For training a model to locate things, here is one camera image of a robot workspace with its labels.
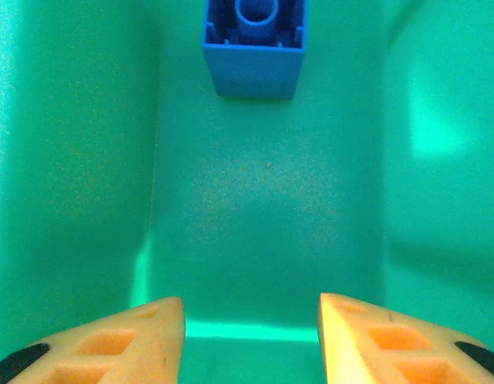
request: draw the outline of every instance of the black rubber pad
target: black rubber pad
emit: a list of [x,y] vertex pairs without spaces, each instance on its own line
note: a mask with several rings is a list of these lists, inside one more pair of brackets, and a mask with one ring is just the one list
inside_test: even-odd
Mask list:
[[494,352],[486,350],[481,346],[475,346],[470,342],[456,342],[455,345],[467,356],[494,375]]
[[0,384],[10,382],[49,350],[48,344],[40,343],[17,350],[4,358],[0,361]]

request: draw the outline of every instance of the inner wall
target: inner wall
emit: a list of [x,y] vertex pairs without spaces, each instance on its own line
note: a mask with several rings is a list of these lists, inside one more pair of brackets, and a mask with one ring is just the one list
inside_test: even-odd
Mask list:
[[181,295],[191,320],[309,327],[322,291],[381,304],[376,2],[313,3],[291,102],[217,97],[201,7],[168,7],[187,17],[161,34],[149,296]]
[[276,8],[276,0],[238,0],[240,15],[249,22],[262,22]]
[[128,307],[149,229],[160,46],[129,0],[4,2],[0,358]]

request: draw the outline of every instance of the square hole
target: square hole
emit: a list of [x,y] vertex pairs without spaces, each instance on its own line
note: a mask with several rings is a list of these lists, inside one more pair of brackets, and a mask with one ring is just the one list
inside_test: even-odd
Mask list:
[[432,344],[410,326],[372,326],[369,328],[368,333],[383,350],[423,350],[432,348]]
[[474,384],[450,362],[438,358],[398,362],[396,367],[410,384]]
[[41,384],[97,384],[111,368],[111,365],[104,364],[62,364],[55,368]]
[[122,354],[137,336],[135,330],[103,330],[93,334],[80,344],[78,354]]

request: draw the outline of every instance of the green plastic surface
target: green plastic surface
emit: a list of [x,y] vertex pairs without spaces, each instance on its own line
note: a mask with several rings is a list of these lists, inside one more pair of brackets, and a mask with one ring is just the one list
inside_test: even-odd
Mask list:
[[494,350],[494,0],[310,2],[291,102],[203,10],[0,2],[0,358],[180,294],[181,382],[325,382],[322,290]]

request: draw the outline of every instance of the blue lego brick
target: blue lego brick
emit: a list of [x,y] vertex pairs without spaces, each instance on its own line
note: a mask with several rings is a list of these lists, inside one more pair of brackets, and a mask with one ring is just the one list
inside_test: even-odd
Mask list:
[[202,47],[217,94],[293,98],[306,13],[306,0],[208,0]]

